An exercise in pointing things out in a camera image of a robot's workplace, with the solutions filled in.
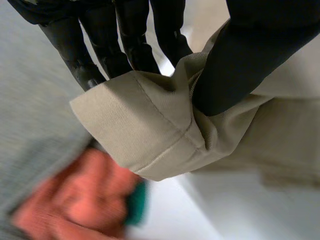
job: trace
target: black glove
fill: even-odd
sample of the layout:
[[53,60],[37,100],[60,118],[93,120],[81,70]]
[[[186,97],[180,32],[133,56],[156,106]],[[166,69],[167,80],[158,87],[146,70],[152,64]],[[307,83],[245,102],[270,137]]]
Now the black glove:
[[[145,36],[149,0],[8,1],[27,21],[40,25],[84,90],[105,78],[88,53],[80,22],[109,78],[132,69],[160,73]],[[159,45],[176,66],[182,57],[192,53],[180,33],[185,0],[152,0],[151,4]],[[118,43],[117,20],[126,54]]]

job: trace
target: stitching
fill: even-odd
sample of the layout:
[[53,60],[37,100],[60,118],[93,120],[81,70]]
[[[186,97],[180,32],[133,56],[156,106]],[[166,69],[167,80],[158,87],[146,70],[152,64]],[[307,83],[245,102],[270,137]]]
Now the stitching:
[[132,77],[134,78],[134,80],[138,83],[139,88],[143,91],[146,99],[149,100],[149,102],[152,104],[152,106],[154,107],[154,109],[156,109],[156,110],[158,111],[158,113],[160,113],[160,115],[162,116],[162,118],[163,118],[166,122],[168,122],[169,124],[171,124],[171,125],[174,127],[174,129],[176,129],[179,133],[181,133],[181,137],[180,137],[179,139],[181,139],[182,137],[185,137],[185,138],[192,144],[192,146],[193,146],[196,150],[199,149],[199,147],[197,147],[197,146],[191,141],[191,139],[189,139],[189,137],[186,136],[187,131],[190,129],[190,127],[191,127],[191,125],[192,125],[192,119],[190,119],[190,123],[189,123],[188,127],[186,128],[186,130],[185,130],[185,131],[181,131],[181,130],[180,130],[179,128],[177,128],[169,119],[167,119],[167,118],[163,115],[163,113],[156,107],[156,105],[152,102],[152,100],[150,99],[150,97],[147,95],[147,93],[146,93],[146,91],[144,90],[144,88],[141,86],[141,84],[140,84],[140,82],[138,81],[138,79],[136,78],[136,76],[135,76],[132,72],[130,72],[130,75],[132,75]]

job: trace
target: beige fabric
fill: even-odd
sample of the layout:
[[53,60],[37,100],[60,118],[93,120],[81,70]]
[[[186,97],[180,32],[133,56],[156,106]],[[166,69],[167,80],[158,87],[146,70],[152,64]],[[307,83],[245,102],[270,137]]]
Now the beige fabric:
[[[213,42],[210,39],[205,49]],[[289,166],[286,176],[303,172],[302,178],[311,181],[320,170],[319,74],[307,74],[315,65],[311,61],[318,61],[313,44],[280,66],[245,100],[213,117],[195,109],[190,99],[206,52],[182,59],[172,77],[133,71],[70,104],[120,166],[147,179],[160,181],[220,160],[251,166],[265,161],[278,175]],[[293,79],[287,71],[297,65],[300,75]]]

